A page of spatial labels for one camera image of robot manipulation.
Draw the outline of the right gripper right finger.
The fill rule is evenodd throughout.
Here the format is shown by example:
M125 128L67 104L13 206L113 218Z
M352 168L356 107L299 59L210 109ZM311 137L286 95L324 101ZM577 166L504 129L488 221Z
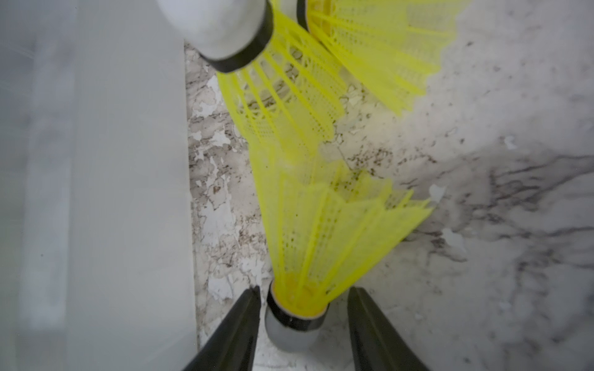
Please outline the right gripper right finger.
M428 371L364 288L349 290L347 313L356 370Z

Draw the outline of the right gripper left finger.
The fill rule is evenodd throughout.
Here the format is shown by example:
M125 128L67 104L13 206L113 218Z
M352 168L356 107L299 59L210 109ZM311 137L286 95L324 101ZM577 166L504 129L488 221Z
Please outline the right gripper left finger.
M184 371L251 371L260 324L261 291L246 289Z

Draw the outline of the translucent plastic storage box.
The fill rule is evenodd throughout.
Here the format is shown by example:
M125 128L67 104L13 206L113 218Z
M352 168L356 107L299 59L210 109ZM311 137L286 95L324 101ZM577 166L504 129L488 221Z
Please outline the translucent plastic storage box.
M1 4L1 368L181 370L183 41L154 1Z

